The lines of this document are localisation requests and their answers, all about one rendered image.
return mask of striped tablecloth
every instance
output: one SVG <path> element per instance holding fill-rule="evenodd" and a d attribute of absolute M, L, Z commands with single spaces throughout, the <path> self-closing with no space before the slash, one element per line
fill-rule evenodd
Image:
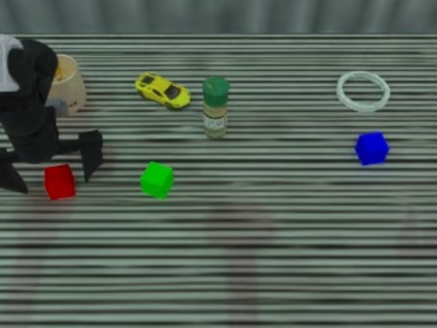
<path fill-rule="evenodd" d="M 0 191 L 1 327 L 437 325 L 436 36 L 33 37 L 79 62 L 89 101 L 60 133 L 100 129 L 105 162 L 89 184 L 78 155 L 17 165 L 30 194 Z M 147 70 L 190 107 L 140 99 Z M 383 110 L 339 103 L 350 70 L 386 79 Z M 222 141 L 202 131 L 215 74 L 231 84 Z M 370 131 L 391 153 L 362 168 Z M 149 161 L 174 169 L 164 201 L 141 193 Z M 51 202 L 43 169 L 63 163 L 77 196 Z"/>

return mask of beige mug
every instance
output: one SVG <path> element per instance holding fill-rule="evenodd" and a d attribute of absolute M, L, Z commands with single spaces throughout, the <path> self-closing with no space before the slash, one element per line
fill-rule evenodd
<path fill-rule="evenodd" d="M 87 91 L 76 60 L 67 55 L 58 55 L 57 59 L 58 69 L 48 93 L 48 100 L 65 101 L 68 104 L 68 115 L 73 115 L 85 106 Z"/>

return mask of car window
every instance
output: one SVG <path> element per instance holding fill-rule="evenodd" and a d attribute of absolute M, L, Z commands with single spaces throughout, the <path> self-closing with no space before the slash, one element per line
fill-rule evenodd
<path fill-rule="evenodd" d="M 180 94 L 180 88 L 170 85 L 165 91 L 165 95 L 168 97 L 168 99 L 174 99 Z"/>
<path fill-rule="evenodd" d="M 141 83 L 149 84 L 149 83 L 151 83 L 153 80 L 154 80 L 153 77 L 144 77 L 144 78 L 141 80 Z"/>

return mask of spice bottle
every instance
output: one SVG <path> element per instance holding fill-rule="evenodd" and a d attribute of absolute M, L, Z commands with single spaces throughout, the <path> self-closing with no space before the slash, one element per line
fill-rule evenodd
<path fill-rule="evenodd" d="M 208 77 L 203 82 L 203 130 L 210 139 L 226 134 L 229 83 L 223 77 Z"/>

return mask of green lid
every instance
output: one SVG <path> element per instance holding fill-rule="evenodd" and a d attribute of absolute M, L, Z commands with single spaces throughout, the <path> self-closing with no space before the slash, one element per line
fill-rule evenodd
<path fill-rule="evenodd" d="M 222 107 L 227 103 L 229 83 L 223 77 L 208 77 L 203 82 L 203 100 L 207 106 Z"/>

